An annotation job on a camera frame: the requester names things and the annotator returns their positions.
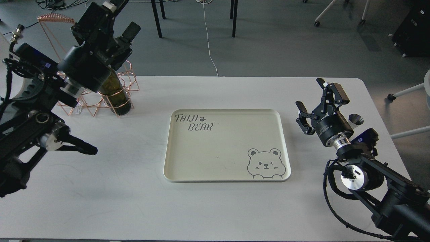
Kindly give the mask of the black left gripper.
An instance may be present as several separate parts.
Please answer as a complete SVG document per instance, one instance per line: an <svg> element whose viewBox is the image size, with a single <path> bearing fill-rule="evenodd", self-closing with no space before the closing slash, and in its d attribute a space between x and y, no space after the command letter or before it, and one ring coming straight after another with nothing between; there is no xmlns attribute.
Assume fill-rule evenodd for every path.
<svg viewBox="0 0 430 242"><path fill-rule="evenodd" d="M130 22L123 34L113 37L114 21L128 0L106 0L91 3L71 28L78 45L73 46L58 69L80 86L98 92L110 75L109 67L118 70L131 55L131 42L141 30Z"/></svg>

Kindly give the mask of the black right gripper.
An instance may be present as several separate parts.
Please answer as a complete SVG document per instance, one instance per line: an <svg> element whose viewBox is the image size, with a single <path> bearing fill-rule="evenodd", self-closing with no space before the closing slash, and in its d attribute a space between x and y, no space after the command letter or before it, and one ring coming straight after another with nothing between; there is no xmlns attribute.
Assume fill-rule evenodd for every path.
<svg viewBox="0 0 430 242"><path fill-rule="evenodd" d="M340 137L349 139L353 129L340 113L339 108L350 102L341 84L327 83L323 78L316 78L322 89L320 104L310 113L302 101L296 101L300 128L306 135L316 133L325 147L334 146Z"/></svg>

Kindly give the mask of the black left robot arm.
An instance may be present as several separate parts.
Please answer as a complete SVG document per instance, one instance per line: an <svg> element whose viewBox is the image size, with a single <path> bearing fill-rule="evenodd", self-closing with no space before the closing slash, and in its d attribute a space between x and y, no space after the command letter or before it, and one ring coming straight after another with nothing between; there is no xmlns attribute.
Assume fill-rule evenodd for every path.
<svg viewBox="0 0 430 242"><path fill-rule="evenodd" d="M113 37L114 21L127 3L91 3L71 27L78 45L59 63L27 43L15 49L24 26L13 31L9 58L2 60L7 74L1 103L1 197L26 189L31 171L48 151L98 152L72 136L69 126L52 109L57 102L74 108L86 89L99 91L112 70L131 55L131 42L140 26L132 22L120 37Z"/></svg>

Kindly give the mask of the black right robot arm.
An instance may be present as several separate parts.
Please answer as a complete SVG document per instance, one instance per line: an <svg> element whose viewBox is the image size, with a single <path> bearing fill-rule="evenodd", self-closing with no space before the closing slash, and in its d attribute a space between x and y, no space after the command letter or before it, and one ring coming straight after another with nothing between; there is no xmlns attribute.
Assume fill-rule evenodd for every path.
<svg viewBox="0 0 430 242"><path fill-rule="evenodd" d="M375 157L378 133L370 128L351 139L353 128L339 108L350 102L341 84L316 78L322 89L321 101L307 112L301 101L297 123L306 135L316 133L325 147L336 149L324 171L324 198L332 214L345 227L358 233L395 242L428 242L430 235L429 192L379 162ZM338 196L358 200L372 213L376 228L386 235L367 232L342 219L332 208L327 185Z"/></svg>

